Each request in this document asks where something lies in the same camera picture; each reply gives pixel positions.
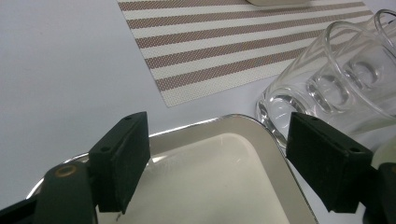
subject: tray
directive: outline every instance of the tray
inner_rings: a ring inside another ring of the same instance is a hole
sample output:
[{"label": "tray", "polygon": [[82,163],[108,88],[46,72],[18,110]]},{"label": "tray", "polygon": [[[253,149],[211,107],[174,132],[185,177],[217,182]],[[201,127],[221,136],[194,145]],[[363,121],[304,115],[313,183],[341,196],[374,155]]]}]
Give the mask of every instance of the tray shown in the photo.
[{"label": "tray", "polygon": [[99,223],[317,223],[255,119],[229,115],[155,133],[150,153],[125,215],[98,213]]}]

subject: placemat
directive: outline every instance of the placemat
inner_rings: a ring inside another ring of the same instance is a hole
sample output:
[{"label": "placemat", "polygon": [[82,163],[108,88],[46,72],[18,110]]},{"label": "placemat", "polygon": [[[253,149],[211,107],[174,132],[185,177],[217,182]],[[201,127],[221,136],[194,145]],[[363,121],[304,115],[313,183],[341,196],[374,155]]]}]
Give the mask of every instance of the placemat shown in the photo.
[{"label": "placemat", "polygon": [[373,15],[361,0],[118,1],[168,106],[278,75],[331,22]]}]

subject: table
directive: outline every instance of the table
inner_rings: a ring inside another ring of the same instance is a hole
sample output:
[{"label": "table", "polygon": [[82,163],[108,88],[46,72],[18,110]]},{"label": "table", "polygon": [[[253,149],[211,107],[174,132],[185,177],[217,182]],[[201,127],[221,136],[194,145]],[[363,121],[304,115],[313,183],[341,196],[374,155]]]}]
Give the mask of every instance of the table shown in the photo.
[{"label": "table", "polygon": [[[392,0],[364,2],[396,10]],[[254,117],[274,79],[166,107],[132,39],[115,0],[0,2],[0,209],[126,115],[148,111],[150,133],[232,113]],[[327,214],[315,196],[307,192],[320,223],[351,218]]]}]

